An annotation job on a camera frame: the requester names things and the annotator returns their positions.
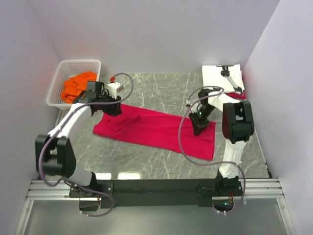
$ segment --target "white basket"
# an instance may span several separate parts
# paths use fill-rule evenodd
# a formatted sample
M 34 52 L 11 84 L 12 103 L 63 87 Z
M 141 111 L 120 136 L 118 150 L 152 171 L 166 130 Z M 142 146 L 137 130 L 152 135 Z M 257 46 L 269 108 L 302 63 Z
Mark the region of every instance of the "white basket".
M 64 89 L 64 82 L 83 72 L 91 71 L 97 74 L 99 81 L 101 62 L 99 60 L 63 60 L 59 63 L 50 85 L 46 103 L 49 106 L 55 106 L 62 110 L 69 110 L 71 104 L 65 103 L 61 99 L 61 93 Z

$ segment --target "metal frame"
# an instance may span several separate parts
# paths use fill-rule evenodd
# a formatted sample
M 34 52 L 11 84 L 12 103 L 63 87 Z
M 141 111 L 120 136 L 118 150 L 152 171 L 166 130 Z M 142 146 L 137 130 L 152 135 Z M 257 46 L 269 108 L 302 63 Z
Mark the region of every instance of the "metal frame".
M 18 222 L 16 235 L 23 235 L 27 227 L 29 216 L 36 200 L 58 201 L 58 200 L 74 200 L 74 201 L 93 201 L 97 198 L 69 198 L 68 193 L 70 186 L 60 183 L 56 187 L 49 187 L 41 180 L 33 180 L 30 184 L 28 194 L 26 196 L 25 205 Z M 295 235 L 295 229 L 286 206 L 284 193 L 278 179 L 247 179 L 246 180 L 246 199 L 264 199 L 276 198 L 279 210 L 288 235 Z M 227 197 L 212 197 L 213 200 L 227 199 Z
M 25 204 L 24 204 L 21 216 L 20 216 L 20 220 L 19 220 L 18 225 L 17 225 L 16 230 L 15 230 L 15 235 L 23 235 L 25 233 L 33 205 L 34 205 L 33 200 L 26 200 L 25 201 Z
M 287 203 L 284 198 L 277 198 L 277 204 L 280 211 L 280 214 L 282 216 L 285 229 L 287 232 L 287 235 L 296 235 L 294 225 L 291 219 L 291 216 L 289 214 Z

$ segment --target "orange cloth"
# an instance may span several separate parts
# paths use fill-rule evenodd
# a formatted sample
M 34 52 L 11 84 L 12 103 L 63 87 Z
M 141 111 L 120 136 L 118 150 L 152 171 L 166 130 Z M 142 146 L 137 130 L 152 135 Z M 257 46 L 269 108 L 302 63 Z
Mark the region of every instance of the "orange cloth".
M 97 74 L 88 71 L 81 73 L 75 77 L 71 77 L 64 82 L 64 89 L 61 94 L 61 99 L 66 103 L 73 103 L 74 99 L 79 96 L 82 91 L 86 90 L 87 81 L 95 81 Z

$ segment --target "black mounting bar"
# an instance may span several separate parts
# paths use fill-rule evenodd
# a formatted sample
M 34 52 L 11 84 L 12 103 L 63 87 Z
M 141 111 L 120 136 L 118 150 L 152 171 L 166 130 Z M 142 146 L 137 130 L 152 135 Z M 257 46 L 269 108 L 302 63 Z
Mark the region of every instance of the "black mounting bar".
M 198 205 L 212 207 L 212 197 L 241 196 L 241 183 L 237 180 L 231 187 L 221 184 L 216 179 L 174 179 L 174 180 L 98 180 L 102 192 L 110 194 L 115 207 L 134 206 L 178 206 Z M 83 190 L 72 186 L 69 197 L 87 197 Z M 90 211 L 96 209 L 97 202 L 81 201 L 80 209 Z M 101 197 L 101 208 L 109 208 L 112 202 Z

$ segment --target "towel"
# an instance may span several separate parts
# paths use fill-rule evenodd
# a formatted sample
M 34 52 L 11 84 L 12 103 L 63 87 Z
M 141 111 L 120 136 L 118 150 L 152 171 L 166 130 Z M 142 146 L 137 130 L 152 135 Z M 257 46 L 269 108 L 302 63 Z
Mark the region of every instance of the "towel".
M 154 110 L 121 104 L 122 114 L 103 114 L 93 133 L 118 141 L 164 148 L 181 153 L 178 128 L 182 117 Z M 181 130 L 181 142 L 187 155 L 212 160 L 215 144 L 215 122 L 199 135 L 193 135 L 192 123 L 186 118 Z
M 74 99 L 76 99 L 82 91 L 86 90 L 87 82 L 96 81 L 96 79 L 97 74 L 91 71 L 71 77 L 63 84 L 64 89 L 61 94 L 61 99 L 66 103 L 73 103 Z
M 246 99 L 246 92 L 243 91 L 243 94 L 237 94 L 237 93 L 227 93 L 229 97 L 232 97 L 234 99 Z

